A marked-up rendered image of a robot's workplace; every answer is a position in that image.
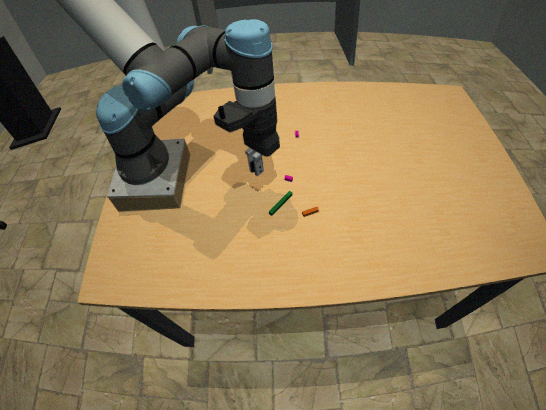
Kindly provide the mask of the orange rod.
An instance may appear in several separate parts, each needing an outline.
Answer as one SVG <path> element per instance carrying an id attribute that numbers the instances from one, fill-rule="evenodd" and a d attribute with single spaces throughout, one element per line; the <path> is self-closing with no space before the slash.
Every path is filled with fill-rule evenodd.
<path id="1" fill-rule="evenodd" d="M 303 217 L 319 212 L 318 207 L 314 207 L 305 211 L 302 211 Z"/>

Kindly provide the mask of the green rod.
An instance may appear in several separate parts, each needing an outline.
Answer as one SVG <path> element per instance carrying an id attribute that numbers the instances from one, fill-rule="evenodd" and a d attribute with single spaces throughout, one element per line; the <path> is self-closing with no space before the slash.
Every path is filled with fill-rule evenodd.
<path id="1" fill-rule="evenodd" d="M 289 191 L 270 211 L 269 214 L 273 216 L 276 211 L 293 195 L 291 191 Z"/>

